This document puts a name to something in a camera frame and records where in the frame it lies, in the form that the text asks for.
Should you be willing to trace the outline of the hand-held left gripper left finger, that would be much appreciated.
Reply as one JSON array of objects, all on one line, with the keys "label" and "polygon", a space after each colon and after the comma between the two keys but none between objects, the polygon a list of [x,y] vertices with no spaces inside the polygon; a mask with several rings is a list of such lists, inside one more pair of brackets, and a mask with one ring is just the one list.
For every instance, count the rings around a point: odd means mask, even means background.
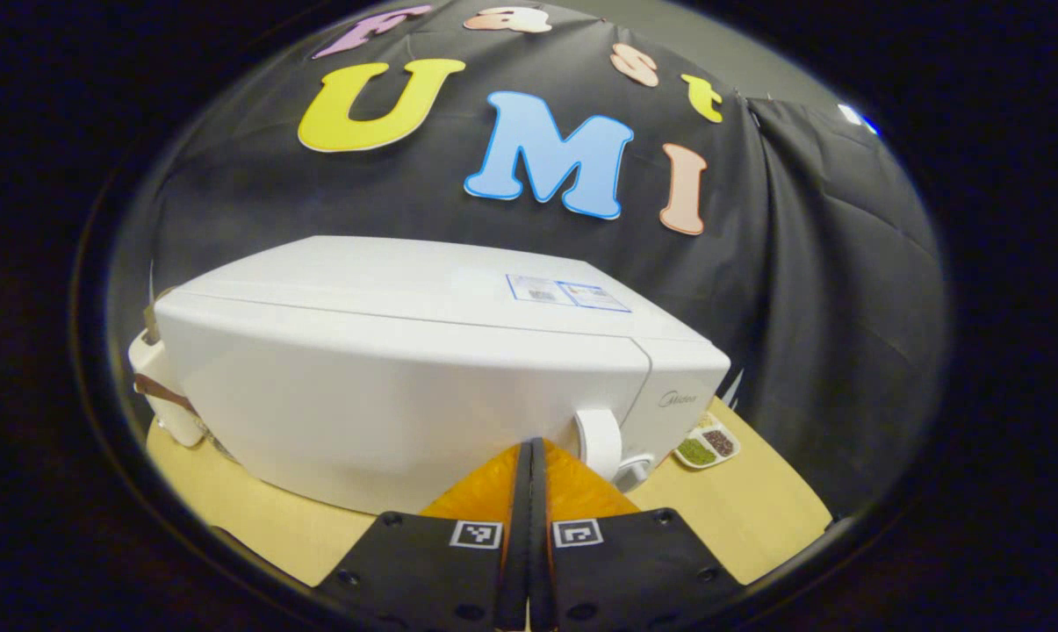
[{"label": "hand-held left gripper left finger", "polygon": [[512,449],[497,519],[387,511],[315,586],[361,631],[508,631],[528,621],[534,443]]}]

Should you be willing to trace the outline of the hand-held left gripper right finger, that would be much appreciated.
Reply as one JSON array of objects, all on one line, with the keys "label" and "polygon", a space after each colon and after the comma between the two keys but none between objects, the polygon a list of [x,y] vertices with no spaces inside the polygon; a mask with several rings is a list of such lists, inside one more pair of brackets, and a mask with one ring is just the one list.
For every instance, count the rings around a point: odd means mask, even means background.
[{"label": "hand-held left gripper right finger", "polygon": [[686,631],[741,591],[676,509],[557,519],[549,453],[533,439],[533,629]]}]

